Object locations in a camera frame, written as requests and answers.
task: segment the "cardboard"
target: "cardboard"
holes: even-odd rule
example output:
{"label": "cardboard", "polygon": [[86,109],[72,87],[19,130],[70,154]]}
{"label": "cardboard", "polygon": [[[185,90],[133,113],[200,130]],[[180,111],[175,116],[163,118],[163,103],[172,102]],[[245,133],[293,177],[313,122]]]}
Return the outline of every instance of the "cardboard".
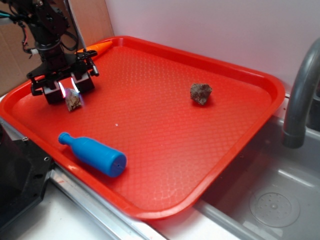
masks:
{"label": "cardboard", "polygon": [[[68,14],[64,0],[56,0],[57,7],[69,19],[71,27],[68,29],[76,34],[72,25],[71,17]],[[107,6],[104,0],[70,1],[73,6],[74,15],[80,26],[81,34],[85,44],[91,45],[103,38],[113,36],[113,30]],[[0,2],[0,10],[10,12],[8,4]],[[30,48],[34,46],[34,39],[28,27],[28,43]],[[3,96],[13,88],[28,81],[26,75],[41,64],[39,55],[30,55],[22,49],[23,40],[22,29],[16,24],[0,25],[0,96]],[[62,37],[67,46],[72,46],[74,42],[69,37]]]}

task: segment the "faucet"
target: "faucet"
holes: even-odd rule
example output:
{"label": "faucet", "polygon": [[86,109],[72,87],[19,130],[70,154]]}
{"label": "faucet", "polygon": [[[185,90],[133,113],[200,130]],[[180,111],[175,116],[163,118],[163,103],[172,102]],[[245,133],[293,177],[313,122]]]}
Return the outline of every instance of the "faucet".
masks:
{"label": "faucet", "polygon": [[288,148],[304,144],[306,126],[320,131],[320,38],[306,53],[285,113],[281,141]]}

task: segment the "blue plastic bottle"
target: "blue plastic bottle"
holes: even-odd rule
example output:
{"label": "blue plastic bottle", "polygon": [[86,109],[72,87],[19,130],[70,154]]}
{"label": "blue plastic bottle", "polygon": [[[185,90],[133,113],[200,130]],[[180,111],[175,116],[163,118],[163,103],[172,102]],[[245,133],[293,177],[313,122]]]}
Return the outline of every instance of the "blue plastic bottle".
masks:
{"label": "blue plastic bottle", "polygon": [[126,167],[126,156],[89,137],[71,137],[69,133],[60,134],[59,143],[71,147],[74,155],[82,162],[100,170],[110,177],[119,176]]}

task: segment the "stainless steel sink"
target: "stainless steel sink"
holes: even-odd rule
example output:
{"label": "stainless steel sink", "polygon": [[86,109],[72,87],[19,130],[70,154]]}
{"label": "stainless steel sink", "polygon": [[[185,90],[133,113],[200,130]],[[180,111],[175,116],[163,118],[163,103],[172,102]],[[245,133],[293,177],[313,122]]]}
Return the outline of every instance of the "stainless steel sink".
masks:
{"label": "stainless steel sink", "polygon": [[240,239],[320,239],[320,132],[289,149],[282,125],[272,117],[195,205]]}

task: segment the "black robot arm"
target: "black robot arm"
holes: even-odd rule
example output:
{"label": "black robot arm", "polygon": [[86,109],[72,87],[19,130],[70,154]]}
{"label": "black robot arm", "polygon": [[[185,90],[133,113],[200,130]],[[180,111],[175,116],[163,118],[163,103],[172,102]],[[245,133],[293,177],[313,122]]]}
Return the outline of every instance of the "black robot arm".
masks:
{"label": "black robot arm", "polygon": [[[78,90],[83,93],[94,88],[91,76],[98,76],[99,72],[92,61],[96,51],[82,53],[65,53],[64,49],[78,48],[78,37],[68,32],[70,27],[67,17],[60,9],[52,6],[50,0],[0,0],[9,4],[12,13],[8,17],[18,23],[22,29],[26,24],[34,37],[36,52],[41,57],[42,64],[29,72],[27,78],[31,80],[32,95],[44,94],[48,103],[53,104],[63,100],[59,81],[72,77]],[[62,35],[68,35],[75,40],[71,49],[62,41]],[[22,41],[23,50],[33,53],[34,49],[26,48],[27,43]]]}

